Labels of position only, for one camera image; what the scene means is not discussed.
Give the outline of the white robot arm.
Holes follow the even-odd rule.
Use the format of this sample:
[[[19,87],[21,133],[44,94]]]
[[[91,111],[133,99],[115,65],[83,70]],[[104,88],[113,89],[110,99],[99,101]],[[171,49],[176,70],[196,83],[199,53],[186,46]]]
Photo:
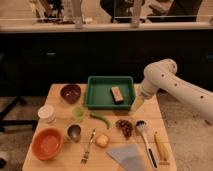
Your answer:
[[[180,102],[193,107],[206,121],[213,124],[213,92],[178,78],[176,72],[177,64],[172,59],[147,65],[131,110],[137,111],[145,100],[151,99],[159,89],[163,89]]]

